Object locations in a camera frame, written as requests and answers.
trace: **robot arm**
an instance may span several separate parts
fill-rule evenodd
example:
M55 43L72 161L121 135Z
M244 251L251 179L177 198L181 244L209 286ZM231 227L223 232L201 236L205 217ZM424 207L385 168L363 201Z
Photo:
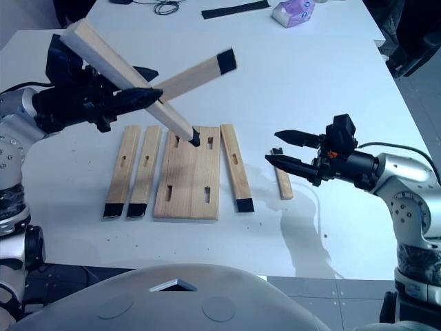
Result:
M349 115L334 117L326 134L287 130L287 143L318 149L312 164L286 155L267 155L277 168L306 178L342 179L380 197L388 206L398 242L396 287L419 301L441 306L441 186L437 170L409 157L373 156L356 150Z
M136 69L148 81L158 75ZM163 93L153 88L120 91L94 68L83 69L82 58L56 35L48 51L46 75L51 88L9 89L0 94L0 314L3 308L14 319L20 318L28 271L45 258L43 233L30 225L21 184L26 153L37 141L77 123L87 121L101 132L110 131L110 123L119 115L147 108Z

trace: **black strip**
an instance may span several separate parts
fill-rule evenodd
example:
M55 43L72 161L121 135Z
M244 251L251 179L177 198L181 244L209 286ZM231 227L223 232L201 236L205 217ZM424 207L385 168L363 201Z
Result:
M214 17L227 16L231 14L237 14L238 12L248 12L250 10L265 9L268 8L268 0L262 0L257 2L246 3L245 5L225 7L211 10L203 10L201 12L204 19L213 19Z
M273 155L283 154L283 150L281 147L273 148Z
M254 211L254 205L253 205L253 199L247 198L247 199L237 199L237 210L239 212L253 212Z
M193 139L189 141L194 147L199 147L201 145L201 138L199 137L199 132L193 128Z
M232 48L218 54L217 58L220 74L226 74L227 72L237 68L236 57L234 56Z
M129 204L129 209L127 210L127 217L144 216L146 208L146 203L131 203Z
M124 203L106 203L104 207L104 218L118 217L123 213Z

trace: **wooden plank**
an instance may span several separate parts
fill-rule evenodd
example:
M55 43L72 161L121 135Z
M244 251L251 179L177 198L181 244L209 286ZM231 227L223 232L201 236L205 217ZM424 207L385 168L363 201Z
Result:
M138 148L140 126L126 126L123 140L119 147L116 159L112 184L107 194L103 217L121 216L127 194L129 192L130 178Z
M132 196L130 197L129 209L127 210L127 217L139 217L145 214L150 192L152 191L161 133L160 126L149 126L147 128Z
M282 155L283 150L282 148L273 148L271 153L273 155ZM290 200L294 198L288 173L276 167L274 167L274 169L276 169L278 188L280 190L280 197L282 200Z
M234 52L229 49L158 84L154 88L164 90L161 101L166 102L236 68Z
M98 35L86 19L71 24L61 36L61 41L118 88L151 88L151 85ZM170 104L157 101L147 111L182 139L193 141L194 145L198 146L197 132Z
M234 132L234 126L232 124L223 124L220 126L220 131L222 132L222 140L227 152L229 173L232 179L238 211L253 212L253 199L248 185L247 173L243 166L236 133Z
M169 132L154 209L155 217L217 219L219 206L219 128L197 128L194 148Z

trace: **white table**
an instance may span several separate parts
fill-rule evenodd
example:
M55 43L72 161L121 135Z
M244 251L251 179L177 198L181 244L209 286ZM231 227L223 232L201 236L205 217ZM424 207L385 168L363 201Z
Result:
M2 90L24 81L47 81L52 33L14 36L1 55ZM389 211L379 198L341 181L314 188L291 177L295 198L281 201L274 169L264 159L270 148L282 146L286 154L310 162L315 150L289 146L273 133L290 128L324 133L333 116L343 113L351 115L360 142L427 150L371 41L166 31L114 33L107 40L134 65L157 69L158 81L233 46L235 72L172 104L195 126L235 125L256 212L235 212L222 152L218 221L153 219L164 130L146 215L103 220L124 127L158 122L141 110L120 117L106 134L84 123L38 142L23 167L26 199L34 224L43 227L48 262L126 268L215 263L263 275L393 278L396 241ZM367 150L382 151L415 157L400 150Z
M317 3L311 19L299 26L285 29L271 18L280 0L269 0L270 8L204 20L201 10L237 6L250 0L186 0L178 12L167 16L153 13L153 6L132 3L128 6L97 0L88 14L92 25L100 32L134 30L193 30L200 32L253 32L286 35L314 35L370 39L377 46L384 43L362 0L328 1Z

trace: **floor tile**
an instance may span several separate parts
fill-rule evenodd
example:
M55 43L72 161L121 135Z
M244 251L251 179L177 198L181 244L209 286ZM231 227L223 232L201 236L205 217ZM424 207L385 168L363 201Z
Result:
M424 142L437 141L440 138L440 135L437 133L431 117L425 111L419 94L412 88L409 80L407 78L402 78L400 80L396 80L396 84Z
M292 299L316 315L332 331L343 331L338 300L306 297Z
M383 299L388 291L395 291L393 281L358 281L338 279L337 291L340 299Z
M357 326L378 323L382 302L365 299L340 300L344 329L352 330Z
M291 297L338 298L333 279L268 277L268 282Z
M418 98L421 100L421 104L435 127L439 138L441 135L441 94L419 92Z

